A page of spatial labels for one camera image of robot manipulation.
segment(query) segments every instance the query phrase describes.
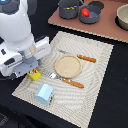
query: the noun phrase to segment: striped placemat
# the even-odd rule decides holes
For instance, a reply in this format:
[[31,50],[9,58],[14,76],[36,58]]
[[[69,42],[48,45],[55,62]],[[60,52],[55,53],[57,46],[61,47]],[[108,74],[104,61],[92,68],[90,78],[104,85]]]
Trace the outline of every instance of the striped placemat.
[[[42,74],[41,78],[32,81],[30,77],[26,76],[12,95],[59,116],[78,127],[87,128],[113,46],[62,31],[57,33],[50,45],[52,48],[51,53],[41,59],[43,64],[37,68]],[[48,78],[42,73],[43,69],[55,73],[55,61],[63,56],[63,53],[58,52],[57,49],[85,55],[97,60],[96,63],[80,60],[82,72],[72,80],[82,83],[84,85],[83,89],[57,79]],[[55,96],[50,106],[38,103],[34,97],[40,84],[43,83],[49,84],[54,89]]]

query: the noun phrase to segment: knife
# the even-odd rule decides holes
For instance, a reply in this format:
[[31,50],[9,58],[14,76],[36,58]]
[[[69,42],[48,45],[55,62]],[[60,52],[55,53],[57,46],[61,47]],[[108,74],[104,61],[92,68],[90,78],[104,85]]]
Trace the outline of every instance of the knife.
[[73,86],[76,86],[76,87],[79,87],[79,88],[84,88],[83,84],[80,84],[80,83],[75,82],[73,80],[70,80],[68,78],[63,78],[63,77],[61,77],[61,76],[59,76],[59,75],[57,75],[55,73],[51,73],[51,72],[49,72],[47,70],[43,70],[43,74],[48,76],[48,77],[50,77],[50,78],[52,78],[52,79],[59,79],[59,80],[62,80],[64,82],[68,83],[68,84],[71,84]]
[[79,55],[79,54],[72,54],[72,53],[69,53],[69,52],[66,52],[66,51],[63,51],[63,50],[60,50],[60,49],[58,49],[58,51],[59,51],[59,52],[62,52],[62,53],[64,53],[64,54],[75,55],[75,56],[77,56],[77,57],[80,58],[80,59],[87,60],[87,61],[90,61],[90,62],[93,62],[93,63],[96,62],[96,59],[94,59],[94,58],[82,56],[82,55]]

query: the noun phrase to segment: metal pot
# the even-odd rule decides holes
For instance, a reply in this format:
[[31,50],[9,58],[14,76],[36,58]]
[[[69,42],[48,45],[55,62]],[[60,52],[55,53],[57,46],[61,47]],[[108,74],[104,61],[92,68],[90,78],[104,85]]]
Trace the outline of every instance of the metal pot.
[[77,17],[79,11],[78,0],[60,0],[59,15],[64,19],[72,19]]
[[[100,8],[93,5],[86,5],[85,3],[83,3],[82,0],[79,0],[79,1],[81,1],[81,3],[84,5],[79,11],[80,21],[86,24],[93,24],[99,21],[100,14],[101,14]],[[85,17],[81,14],[81,10],[84,8],[87,8],[89,10],[89,17]]]

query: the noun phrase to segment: placemat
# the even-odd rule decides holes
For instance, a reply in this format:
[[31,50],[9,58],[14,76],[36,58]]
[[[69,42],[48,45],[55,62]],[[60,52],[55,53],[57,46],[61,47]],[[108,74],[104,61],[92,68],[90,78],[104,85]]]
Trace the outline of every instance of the placemat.
[[[86,5],[88,5],[90,2],[92,2],[92,0],[85,0]],[[82,23],[79,20],[79,15],[70,20],[63,19],[59,16],[59,8],[57,8],[57,10],[48,19],[48,23],[128,43],[128,32],[121,29],[116,23],[117,9],[127,3],[106,0],[101,2],[104,4],[104,8],[101,10],[99,21],[95,24]]]
[[[59,116],[78,127],[87,128],[113,45],[62,31],[57,33],[50,45],[51,53],[41,59],[43,64],[37,68],[42,74],[41,78],[32,81],[29,76],[26,76],[12,95]],[[83,89],[57,79],[48,78],[42,73],[43,69],[55,73],[54,63],[58,57],[63,56],[63,53],[58,52],[57,49],[85,55],[97,60],[96,63],[80,60],[83,66],[82,72],[72,80],[82,83],[84,85]],[[49,84],[54,89],[55,96],[50,106],[38,103],[34,97],[40,84],[43,83]]]

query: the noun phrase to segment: black table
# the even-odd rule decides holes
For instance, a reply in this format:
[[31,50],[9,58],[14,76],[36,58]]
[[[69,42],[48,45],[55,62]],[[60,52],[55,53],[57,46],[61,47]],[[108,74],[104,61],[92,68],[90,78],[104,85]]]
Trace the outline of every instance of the black table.
[[[114,45],[89,128],[128,128],[128,44],[48,24],[48,19],[57,9],[58,2],[59,0],[38,0],[36,14],[30,17],[35,39],[47,35],[52,41],[58,31],[64,31]],[[78,128],[12,96],[11,94],[23,78],[24,76],[14,80],[0,81],[0,105],[32,117],[52,128]]]

